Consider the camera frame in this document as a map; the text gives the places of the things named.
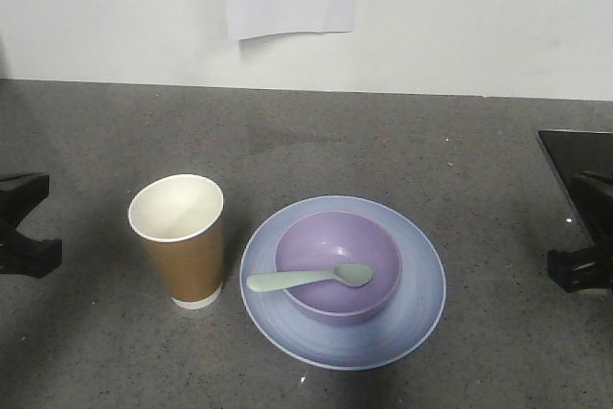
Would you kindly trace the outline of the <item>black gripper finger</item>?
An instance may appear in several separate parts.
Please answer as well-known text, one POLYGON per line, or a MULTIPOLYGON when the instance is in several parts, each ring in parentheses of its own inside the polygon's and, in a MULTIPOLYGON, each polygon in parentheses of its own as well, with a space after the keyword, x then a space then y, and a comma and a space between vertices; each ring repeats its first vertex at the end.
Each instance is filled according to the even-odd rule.
POLYGON ((612 288, 612 254, 596 247, 576 252, 550 250, 547 272, 566 292, 612 288))
POLYGON ((572 177, 571 198, 592 237, 612 234, 612 176, 583 171, 572 177))
POLYGON ((41 172, 1 175, 1 220, 17 227, 49 195, 50 176, 41 172))
POLYGON ((29 239, 18 232, 1 235, 1 274, 43 278, 62 263, 60 239, 29 239))

